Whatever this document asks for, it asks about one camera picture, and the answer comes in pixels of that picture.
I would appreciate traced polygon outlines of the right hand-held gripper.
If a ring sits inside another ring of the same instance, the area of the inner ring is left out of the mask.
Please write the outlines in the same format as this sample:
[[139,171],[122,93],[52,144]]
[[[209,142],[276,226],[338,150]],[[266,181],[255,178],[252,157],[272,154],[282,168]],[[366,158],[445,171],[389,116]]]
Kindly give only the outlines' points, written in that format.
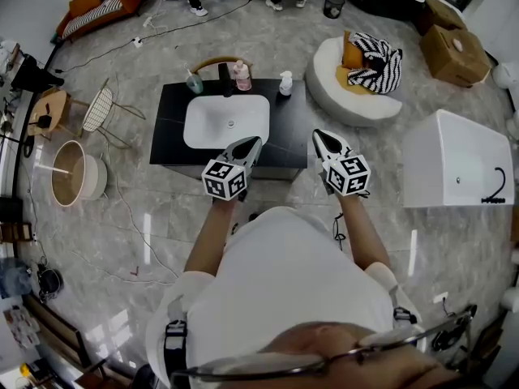
[[350,156],[353,149],[340,135],[313,130],[312,142],[325,172],[325,182],[342,197],[368,195],[371,169],[364,155]]

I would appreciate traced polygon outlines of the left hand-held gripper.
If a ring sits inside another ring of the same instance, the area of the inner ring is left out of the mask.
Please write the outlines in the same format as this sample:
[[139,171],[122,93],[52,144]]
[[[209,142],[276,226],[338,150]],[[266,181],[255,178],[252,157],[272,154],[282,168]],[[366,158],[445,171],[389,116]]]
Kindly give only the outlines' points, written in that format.
[[250,185],[262,147],[260,137],[247,137],[230,144],[216,159],[211,159],[201,174],[205,193],[225,201],[243,195]]

